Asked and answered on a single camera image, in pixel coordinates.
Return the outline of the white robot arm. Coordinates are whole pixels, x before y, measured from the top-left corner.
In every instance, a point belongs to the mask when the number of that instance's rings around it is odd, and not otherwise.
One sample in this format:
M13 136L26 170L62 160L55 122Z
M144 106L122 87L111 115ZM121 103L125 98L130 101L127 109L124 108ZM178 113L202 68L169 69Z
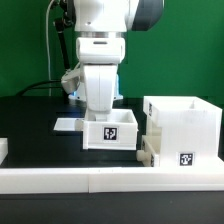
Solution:
M87 110L105 114L112 110L118 65L125 57L128 31L147 31L161 18L164 0L49 0L49 9L61 7L55 21L59 35L72 27L78 33L78 64L64 63L61 84L68 93L85 92Z

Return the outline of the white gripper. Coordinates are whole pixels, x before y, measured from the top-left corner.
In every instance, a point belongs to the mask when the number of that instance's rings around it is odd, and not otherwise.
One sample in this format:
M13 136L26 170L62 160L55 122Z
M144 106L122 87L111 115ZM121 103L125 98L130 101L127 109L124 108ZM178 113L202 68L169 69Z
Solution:
M84 85L87 110L92 113L107 113L112 109L117 66L84 65Z

